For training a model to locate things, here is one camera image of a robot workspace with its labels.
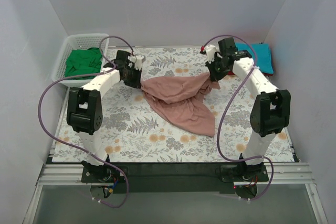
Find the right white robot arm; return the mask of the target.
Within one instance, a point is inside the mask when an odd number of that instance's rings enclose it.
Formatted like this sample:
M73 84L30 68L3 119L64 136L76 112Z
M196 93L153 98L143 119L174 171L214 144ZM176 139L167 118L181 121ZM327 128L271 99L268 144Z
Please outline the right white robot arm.
M218 44L206 42L200 53L207 56L206 66L212 81L222 80L232 72L242 80L255 102L249 117L252 133L246 149L237 159L238 176L242 180L251 180L257 174L257 168L266 159L265 153L271 141L290 119L291 94L273 85L257 66L258 56L255 49L248 45L239 50L235 36L220 35Z

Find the pink t shirt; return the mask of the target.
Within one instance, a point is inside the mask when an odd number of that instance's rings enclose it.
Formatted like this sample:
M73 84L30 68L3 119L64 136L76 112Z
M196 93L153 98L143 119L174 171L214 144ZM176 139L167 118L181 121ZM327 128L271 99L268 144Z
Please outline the pink t shirt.
M161 76L141 82L141 90L149 106L161 118L185 131L213 137L215 117L203 103L213 89L209 73L189 77Z

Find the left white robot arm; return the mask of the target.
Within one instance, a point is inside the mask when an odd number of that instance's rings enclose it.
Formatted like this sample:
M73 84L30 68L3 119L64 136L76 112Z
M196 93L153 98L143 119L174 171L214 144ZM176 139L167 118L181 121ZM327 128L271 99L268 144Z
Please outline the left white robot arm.
M86 162L96 166L93 175L100 182L108 181L112 175L111 168L104 164L108 154L99 132L103 122L102 98L120 81L139 89L144 62L145 56L118 50L116 58L105 64L98 76L80 88L70 89L67 124L78 133L84 149L88 151Z

